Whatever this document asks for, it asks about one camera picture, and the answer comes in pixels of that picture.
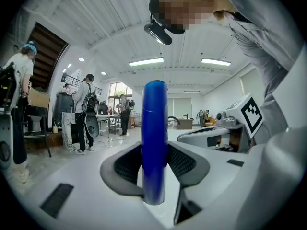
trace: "recessed light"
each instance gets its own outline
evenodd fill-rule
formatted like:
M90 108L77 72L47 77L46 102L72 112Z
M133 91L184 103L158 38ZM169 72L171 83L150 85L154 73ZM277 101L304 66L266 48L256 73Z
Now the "recessed light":
M131 67L135 67L135 66L140 66L140 65L152 64L152 63L161 63L161 62L164 62L163 57L130 62L129 65Z
M202 58L202 63L207 64L215 64L215 65L221 65L221 66L227 66L229 67L231 65L231 62L222 61L222 60L216 60L216 59L208 59L208 58Z
M200 91L184 91L184 94L199 94Z

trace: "white sneaker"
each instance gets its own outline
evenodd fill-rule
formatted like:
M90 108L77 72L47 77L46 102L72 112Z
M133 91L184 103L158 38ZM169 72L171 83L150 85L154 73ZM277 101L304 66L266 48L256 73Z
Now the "white sneaker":
M24 170L24 173L21 174L21 175L19 175L20 181L21 181L22 183L26 183L26 182L28 181L29 174L30 174L29 170L28 170L28 169L25 169L25 170Z
M82 151L81 149L78 149L78 150L76 150L76 154L85 155L86 154L86 150Z

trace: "white ceiling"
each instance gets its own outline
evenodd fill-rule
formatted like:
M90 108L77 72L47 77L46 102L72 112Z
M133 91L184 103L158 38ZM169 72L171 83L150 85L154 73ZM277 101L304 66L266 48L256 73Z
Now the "white ceiling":
M31 23L38 21L73 45L69 54L76 60L68 74L82 66L94 67L101 81L117 79L135 91L158 79L168 84L169 93L199 90L205 94L248 64L227 23L217 23L214 18L184 35L170 34L170 46L159 44L143 30L149 21L148 3L149 0L29 0L22 10L30 14L28 26L21 28L28 28L26 38ZM80 55L85 58L82 65L77 60ZM156 57L163 57L164 63L129 66L131 61ZM203 64L203 57L232 64Z

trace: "jeans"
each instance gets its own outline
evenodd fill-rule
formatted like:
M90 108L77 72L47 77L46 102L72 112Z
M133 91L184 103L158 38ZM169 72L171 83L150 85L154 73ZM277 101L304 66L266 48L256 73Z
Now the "jeans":
M91 137L90 133L88 132L84 120L85 120L85 113L76 113L75 114L75 121L76 121L76 126L77 126L77 131L78 131L78 137L79 137L79 144L80 144L80 149L82 151L85 150L85 140L84 140L84 128L86 132L86 136L88 139L89 146L92 147L94 144L94 138Z
M130 111L128 110L125 110L120 114L120 124L121 124L121 129L123 131L123 135L125 135L128 130L129 116L130 116Z

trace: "gray sleeve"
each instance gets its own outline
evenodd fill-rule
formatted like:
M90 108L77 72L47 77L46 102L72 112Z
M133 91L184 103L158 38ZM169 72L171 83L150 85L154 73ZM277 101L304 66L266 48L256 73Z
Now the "gray sleeve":
M249 41L234 29L232 29L232 31L234 32L233 36L238 46L256 67L265 86L264 103L260 108L266 119L264 125L269 132L269 136L272 137L277 133L285 131L288 127L287 121L272 95L272 92L281 83L288 71L281 67L279 63L259 45Z

